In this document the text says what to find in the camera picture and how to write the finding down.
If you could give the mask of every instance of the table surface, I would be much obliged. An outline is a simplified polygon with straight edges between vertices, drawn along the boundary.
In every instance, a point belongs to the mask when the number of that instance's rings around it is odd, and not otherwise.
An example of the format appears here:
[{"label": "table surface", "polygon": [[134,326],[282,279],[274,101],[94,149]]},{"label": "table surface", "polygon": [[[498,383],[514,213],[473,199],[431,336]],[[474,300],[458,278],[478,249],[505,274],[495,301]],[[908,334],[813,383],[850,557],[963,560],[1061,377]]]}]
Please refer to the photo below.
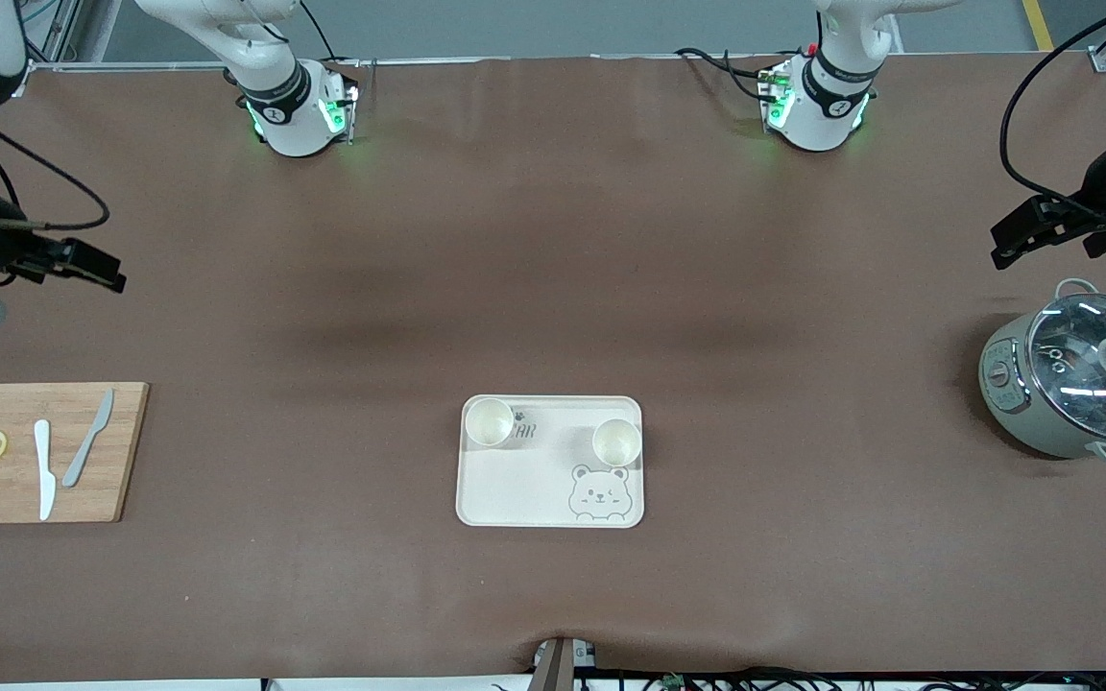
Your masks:
[{"label": "table surface", "polygon": [[[1078,244],[998,273],[1034,55],[902,56],[837,151],[700,62],[380,67],[285,160],[216,73],[33,75],[0,127],[113,208],[125,294],[0,294],[0,381],[153,384],[123,521],[0,526],[0,681],[602,666],[1106,669],[1106,467],[1019,447],[975,363]],[[1073,189],[1106,75],[1013,133]],[[95,214],[0,146],[32,218]],[[632,530],[455,515],[480,392],[643,406]]]}]

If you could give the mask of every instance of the wooden cutting board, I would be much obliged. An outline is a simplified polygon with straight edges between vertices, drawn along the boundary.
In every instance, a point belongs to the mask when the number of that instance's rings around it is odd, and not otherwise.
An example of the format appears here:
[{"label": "wooden cutting board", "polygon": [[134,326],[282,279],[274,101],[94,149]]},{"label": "wooden cutting board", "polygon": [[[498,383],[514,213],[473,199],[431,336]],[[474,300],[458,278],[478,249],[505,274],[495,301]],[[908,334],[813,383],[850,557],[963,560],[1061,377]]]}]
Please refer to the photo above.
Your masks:
[{"label": "wooden cutting board", "polygon": [[[106,389],[114,389],[109,425],[92,442],[75,486],[62,475],[84,442]],[[49,471],[58,477],[54,509],[45,522],[109,522],[122,517],[148,385],[140,381],[0,384],[0,430],[8,450],[0,458],[0,522],[40,522],[40,477],[33,425],[50,423]]]}]

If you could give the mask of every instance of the white cup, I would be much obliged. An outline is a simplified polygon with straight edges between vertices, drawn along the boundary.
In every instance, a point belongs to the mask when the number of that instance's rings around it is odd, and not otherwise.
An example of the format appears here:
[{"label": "white cup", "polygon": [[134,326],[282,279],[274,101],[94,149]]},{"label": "white cup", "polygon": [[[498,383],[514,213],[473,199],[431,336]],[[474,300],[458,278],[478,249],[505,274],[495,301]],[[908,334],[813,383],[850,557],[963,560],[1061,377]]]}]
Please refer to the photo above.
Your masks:
[{"label": "white cup", "polygon": [[469,406],[463,417],[463,430],[469,439],[482,447],[497,447],[514,429],[514,411],[500,398],[480,398]]},{"label": "white cup", "polygon": [[643,433],[632,421],[606,420],[592,436],[592,450],[606,467],[628,467],[643,452]]}]

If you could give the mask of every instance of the white butter knife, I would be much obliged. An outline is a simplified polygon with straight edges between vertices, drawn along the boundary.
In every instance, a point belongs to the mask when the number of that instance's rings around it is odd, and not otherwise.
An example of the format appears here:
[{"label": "white butter knife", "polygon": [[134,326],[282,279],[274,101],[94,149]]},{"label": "white butter knife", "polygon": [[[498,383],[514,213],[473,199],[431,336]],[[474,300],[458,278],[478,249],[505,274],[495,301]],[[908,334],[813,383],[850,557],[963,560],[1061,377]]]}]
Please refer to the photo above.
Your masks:
[{"label": "white butter knife", "polygon": [[62,486],[75,486],[75,482],[80,481],[80,473],[84,472],[84,461],[88,460],[88,451],[92,451],[92,441],[96,439],[97,433],[101,433],[105,429],[105,426],[109,425],[109,412],[113,411],[113,389],[105,391],[105,398],[101,401],[101,410],[96,411],[96,418],[92,420],[92,428],[88,428],[87,437],[84,437],[84,443],[81,443],[80,450],[75,451],[75,460],[71,461],[70,468],[66,468],[66,475],[62,477]]},{"label": "white butter knife", "polygon": [[49,512],[54,510],[54,491],[58,490],[58,478],[49,472],[49,420],[36,420],[32,432],[36,439],[36,473],[40,475],[40,520],[49,520]]}]

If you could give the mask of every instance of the bear drawing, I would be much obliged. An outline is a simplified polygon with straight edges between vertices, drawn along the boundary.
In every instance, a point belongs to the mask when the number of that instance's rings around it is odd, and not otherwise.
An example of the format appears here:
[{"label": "bear drawing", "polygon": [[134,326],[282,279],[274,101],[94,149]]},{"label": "bear drawing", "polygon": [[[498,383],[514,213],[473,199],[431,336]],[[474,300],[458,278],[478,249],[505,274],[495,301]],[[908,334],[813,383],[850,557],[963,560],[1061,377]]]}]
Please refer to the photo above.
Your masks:
[{"label": "bear drawing", "polygon": [[574,467],[571,475],[574,477],[571,511],[580,520],[624,517],[634,507],[634,499],[626,489],[629,475],[626,469],[593,471],[587,467]]}]

